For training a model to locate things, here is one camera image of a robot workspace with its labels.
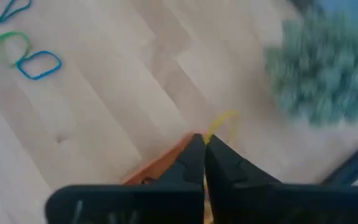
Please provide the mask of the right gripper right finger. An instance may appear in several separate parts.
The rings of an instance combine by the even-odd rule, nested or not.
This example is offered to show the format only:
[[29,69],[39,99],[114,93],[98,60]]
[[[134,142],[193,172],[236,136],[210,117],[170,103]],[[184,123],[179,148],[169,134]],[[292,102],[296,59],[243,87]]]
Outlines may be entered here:
[[281,182],[216,136],[206,180],[214,224],[358,224],[358,186]]

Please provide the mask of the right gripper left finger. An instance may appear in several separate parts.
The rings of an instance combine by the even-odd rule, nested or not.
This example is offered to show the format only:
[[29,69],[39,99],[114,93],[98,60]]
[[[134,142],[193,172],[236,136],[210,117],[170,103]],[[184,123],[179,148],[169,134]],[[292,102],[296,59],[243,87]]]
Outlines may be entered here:
[[45,204],[47,224],[202,224],[204,141],[195,134],[148,184],[68,185]]

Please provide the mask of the blue rubber band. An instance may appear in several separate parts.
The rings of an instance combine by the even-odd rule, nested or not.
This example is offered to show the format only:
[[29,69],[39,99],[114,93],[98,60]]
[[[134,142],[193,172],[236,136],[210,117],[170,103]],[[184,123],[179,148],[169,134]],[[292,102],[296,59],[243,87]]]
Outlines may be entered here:
[[[52,68],[51,70],[47,70],[46,72],[43,72],[43,73],[41,73],[41,74],[39,74],[39,75],[36,75],[36,76],[32,77],[32,76],[30,76],[30,75],[22,68],[22,66],[23,66],[23,64],[25,64],[26,62],[28,62],[28,61],[30,61],[30,60],[32,60],[32,59],[38,57],[38,56],[41,56],[41,55],[51,55],[51,56],[53,56],[53,57],[55,58],[55,60],[57,61],[57,65],[56,65],[54,68]],[[34,53],[34,54],[32,54],[32,55],[30,55],[30,56],[28,56],[28,57],[24,57],[24,58],[20,59],[20,60],[16,63],[17,69],[18,69],[26,78],[28,78],[29,80],[40,80],[41,78],[47,77],[47,76],[51,75],[52,73],[54,73],[54,72],[58,71],[59,69],[61,69],[62,65],[63,65],[63,63],[62,63],[61,59],[60,59],[57,55],[55,55],[55,54],[53,54],[53,53],[51,53],[51,52],[49,52],[49,51],[46,51],[46,50],[36,52],[36,53]]]

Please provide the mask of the yellow rubber band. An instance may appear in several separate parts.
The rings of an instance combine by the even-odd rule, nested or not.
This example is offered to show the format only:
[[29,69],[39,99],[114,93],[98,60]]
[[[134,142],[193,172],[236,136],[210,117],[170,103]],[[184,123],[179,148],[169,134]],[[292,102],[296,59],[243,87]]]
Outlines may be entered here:
[[[219,115],[210,125],[206,132],[206,134],[203,134],[203,141],[205,144],[208,144],[216,132],[217,129],[219,129],[220,125],[224,124],[225,120],[229,118],[233,118],[234,120],[238,120],[239,112],[236,110],[228,110],[225,111],[223,114]],[[205,200],[204,200],[204,220],[203,224],[213,224],[214,218],[212,214],[212,208],[211,208],[211,202],[209,199],[209,192],[208,192],[208,186],[206,183],[206,176],[204,175],[204,189],[205,189]]]

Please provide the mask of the orange plastic bin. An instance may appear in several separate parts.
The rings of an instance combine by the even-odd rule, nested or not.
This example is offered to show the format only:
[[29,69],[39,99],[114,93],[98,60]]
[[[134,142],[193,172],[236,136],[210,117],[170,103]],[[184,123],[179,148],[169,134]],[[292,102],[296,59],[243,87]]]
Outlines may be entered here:
[[157,156],[156,159],[140,165],[127,177],[121,180],[122,184],[140,184],[144,179],[160,177],[184,151],[194,136],[194,132],[186,133],[171,149]]

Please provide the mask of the green plant in white pot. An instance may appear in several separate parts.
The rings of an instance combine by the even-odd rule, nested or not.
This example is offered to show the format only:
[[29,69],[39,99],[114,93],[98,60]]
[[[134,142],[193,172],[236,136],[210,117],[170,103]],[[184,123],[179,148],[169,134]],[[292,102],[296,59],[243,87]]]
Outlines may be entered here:
[[264,48],[272,94],[291,118],[312,125],[358,121],[358,21],[307,11],[282,22],[280,45]]

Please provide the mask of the green rubber band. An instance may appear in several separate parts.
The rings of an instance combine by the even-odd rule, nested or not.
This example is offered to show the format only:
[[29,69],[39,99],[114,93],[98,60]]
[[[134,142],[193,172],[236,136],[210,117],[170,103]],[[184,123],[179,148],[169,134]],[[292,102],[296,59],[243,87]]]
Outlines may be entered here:
[[17,61],[12,62],[12,63],[8,62],[6,57],[3,54],[0,54],[0,63],[2,65],[4,65],[5,67],[15,67],[16,63],[18,61],[20,61],[21,59],[25,58],[25,56],[29,53],[29,51],[32,47],[28,36],[25,33],[21,32],[21,31],[16,31],[16,30],[5,32],[5,33],[1,34],[0,35],[0,45],[8,38],[14,37],[14,36],[19,36],[24,40],[24,42],[26,43],[25,50],[24,50],[24,53],[21,55],[21,57]]

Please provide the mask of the black table frame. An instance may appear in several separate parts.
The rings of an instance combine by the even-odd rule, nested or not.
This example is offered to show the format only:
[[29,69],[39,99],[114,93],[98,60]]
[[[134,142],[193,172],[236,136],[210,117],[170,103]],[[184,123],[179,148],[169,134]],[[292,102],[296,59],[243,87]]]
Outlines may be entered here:
[[358,180],[358,151],[329,174],[322,184],[352,185],[356,180]]

